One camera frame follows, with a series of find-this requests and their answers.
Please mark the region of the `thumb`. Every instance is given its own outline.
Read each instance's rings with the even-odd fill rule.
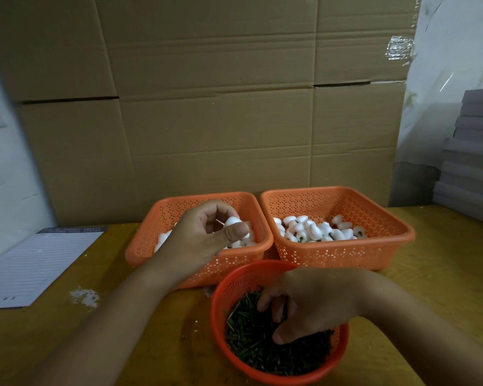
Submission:
[[[291,317],[275,330],[272,339],[276,344],[288,344],[296,339],[311,335],[298,317]]]
[[[224,226],[222,230],[212,233],[209,246],[214,253],[221,251],[226,246],[241,240],[249,233],[249,227],[244,222]]]

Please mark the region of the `person's left hand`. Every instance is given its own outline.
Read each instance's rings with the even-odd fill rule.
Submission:
[[[147,264],[165,268],[169,278],[177,282],[188,278],[209,263],[215,254],[249,233],[249,227],[243,222],[214,232],[216,220],[225,222],[229,217],[239,218],[234,208],[219,200],[191,208],[182,215]]]

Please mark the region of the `basket rim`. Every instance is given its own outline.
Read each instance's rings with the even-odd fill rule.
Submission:
[[[153,209],[159,207],[162,204],[166,204],[168,202],[176,201],[176,200],[183,199],[183,198],[184,199],[185,198],[202,198],[202,199],[208,198],[208,200],[211,200],[211,199],[219,199],[222,196],[232,196],[232,195],[244,195],[244,196],[247,196],[249,199],[251,199],[251,201],[254,204],[254,207],[257,210],[259,219],[261,220],[261,222],[263,224],[263,228],[264,228],[267,236],[258,245],[251,246],[250,251],[248,251],[246,247],[234,248],[234,249],[224,249],[224,250],[221,251],[222,256],[230,258],[230,257],[242,256],[242,255],[245,255],[247,253],[251,253],[251,254],[252,253],[264,253],[266,250],[268,250],[273,245],[274,238],[273,238],[273,233],[272,233],[272,230],[270,228],[270,225],[268,224],[268,221],[265,217],[265,214],[263,213],[261,206],[258,203],[258,199],[256,198],[256,196],[254,196],[250,192],[233,191],[233,192],[220,192],[220,193],[216,193],[216,194],[170,196],[168,198],[158,200],[157,202],[154,203],[154,205],[152,205],[152,207],[150,208],[148,213],[145,215],[145,218],[143,219],[140,227],[138,228],[138,230],[134,234],[134,237],[132,238],[131,242],[129,243],[129,246],[127,246],[127,249],[125,250],[125,259],[127,260],[127,262],[131,266],[139,266],[143,262],[145,262],[149,259],[149,257],[141,257],[141,256],[138,256],[137,254],[135,254],[134,244],[141,237],[142,233],[144,232],[144,229],[150,225],[150,223],[146,220],[146,217],[150,214],[150,212]]]
[[[219,332],[219,325],[216,323],[216,313],[218,311],[223,311],[223,309],[219,309],[218,301],[220,295],[225,291],[227,286],[237,277],[241,272],[244,270],[252,271],[255,266],[279,266],[279,267],[286,267],[289,270],[293,270],[298,268],[298,266],[294,263],[289,261],[283,260],[258,260],[252,261],[250,263],[244,264],[235,268],[231,271],[216,287],[215,292],[213,293],[213,297],[211,298],[211,310],[210,310],[210,323],[211,328],[213,330],[213,336],[215,338],[216,343],[218,344],[222,353],[227,357],[227,359],[239,370],[245,373],[247,376],[255,379],[259,382],[273,384],[278,386],[296,386],[296,385],[303,385],[308,383],[314,383],[319,381],[321,378],[326,376],[330,371],[332,371],[338,363],[340,363],[345,351],[347,349],[347,345],[349,342],[349,325],[343,324],[338,327],[338,345],[336,346],[335,350],[331,352],[330,356],[328,357],[325,364],[322,365],[319,369],[312,371],[310,373],[298,376],[280,376],[280,375],[273,375],[267,374],[259,370],[255,370],[248,364],[243,363],[232,351],[229,349],[227,344],[225,343],[224,337]]]
[[[384,245],[389,245],[389,244],[401,244],[404,242],[409,242],[415,240],[415,230],[407,224],[405,221],[402,219],[396,217],[394,214],[389,212],[386,208],[381,207],[379,204],[374,202],[372,199],[367,198],[365,195],[363,195],[361,192],[355,190],[354,188],[351,187],[344,187],[344,186],[329,186],[329,187],[305,187],[305,188],[287,188],[287,189],[275,189],[275,190],[268,190],[265,191],[261,194],[259,197],[259,200],[261,201],[261,207],[263,210],[263,213],[265,214],[265,217],[269,222],[273,221],[273,216],[270,213],[270,208],[267,205],[266,198],[272,194],[276,194],[278,192],[297,192],[297,191],[311,191],[311,190],[316,190],[316,191],[322,191],[322,190],[328,190],[328,189],[333,189],[333,188],[344,188],[350,191],[355,192],[359,196],[361,196],[363,199],[365,199],[367,202],[373,204],[375,207],[378,207],[381,211],[383,211],[385,214],[388,215],[388,217],[392,218],[393,220],[398,221],[399,223],[403,224],[406,227],[406,232],[403,234],[397,234],[394,236],[384,236],[384,237],[370,237],[366,239],[356,239],[356,240],[344,240],[343,245],[351,246],[353,244],[357,244],[358,246],[366,246],[366,245],[374,245],[376,243],[384,244]],[[299,243],[299,242],[291,242],[289,240],[286,240],[284,237],[281,236],[279,231],[277,230],[276,225],[269,225],[270,230],[272,230],[272,234],[274,237],[274,242],[279,243],[279,245],[283,247],[291,247],[291,248],[301,248],[301,249],[327,249],[327,248],[335,248],[341,246],[340,243],[337,241],[324,241],[324,242],[306,242],[306,243]]]

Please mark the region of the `person's right arm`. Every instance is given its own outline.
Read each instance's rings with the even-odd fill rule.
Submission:
[[[391,340],[427,385],[483,386],[483,346],[438,317],[391,280],[345,268],[297,268],[263,290],[258,310],[272,307],[274,341],[289,343],[365,317]]]

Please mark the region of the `lined paper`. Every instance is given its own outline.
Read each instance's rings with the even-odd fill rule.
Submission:
[[[43,229],[0,256],[0,308],[30,306],[105,230]]]

